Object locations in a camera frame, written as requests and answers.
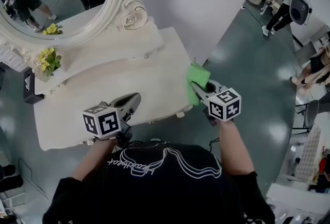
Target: white mirror frame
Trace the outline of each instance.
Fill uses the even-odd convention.
[[[2,10],[0,13],[0,39],[11,49],[21,53],[28,51],[41,51],[45,48],[56,47],[63,50],[77,47],[90,41],[105,30],[131,31],[146,24],[147,13],[141,0],[106,0],[103,8],[89,22],[74,33],[63,33],[57,36],[41,34],[26,35],[10,23],[9,17]]]

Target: black pants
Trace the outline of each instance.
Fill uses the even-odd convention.
[[[13,165],[7,165],[3,167],[5,176],[12,176],[15,174],[15,167]],[[8,177],[0,181],[0,193],[11,190],[23,185],[21,176]]]
[[[270,22],[267,25],[267,30],[270,31],[273,27],[275,31],[278,31],[282,29],[287,24],[290,24],[293,22],[291,16],[290,16],[290,6],[286,4],[282,4],[278,10],[278,12],[273,16],[273,18],[270,20]]]

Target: green sponge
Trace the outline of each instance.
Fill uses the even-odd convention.
[[[187,73],[187,97],[190,104],[198,106],[200,103],[195,91],[191,87],[191,82],[195,82],[205,89],[210,75],[210,71],[205,70],[197,63],[193,63],[189,66]]]

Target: white vanity table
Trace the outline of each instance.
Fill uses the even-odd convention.
[[[54,47],[60,67],[47,82],[35,79],[34,105],[43,150],[67,148],[92,135],[82,111],[101,101],[140,93],[141,103],[130,125],[163,119],[191,109],[186,96],[189,57],[174,28],[158,30],[141,0],[106,0],[61,23],[62,35],[26,35],[1,11],[2,46],[17,49],[26,63],[36,64],[41,51]],[[68,33],[65,29],[75,29]]]

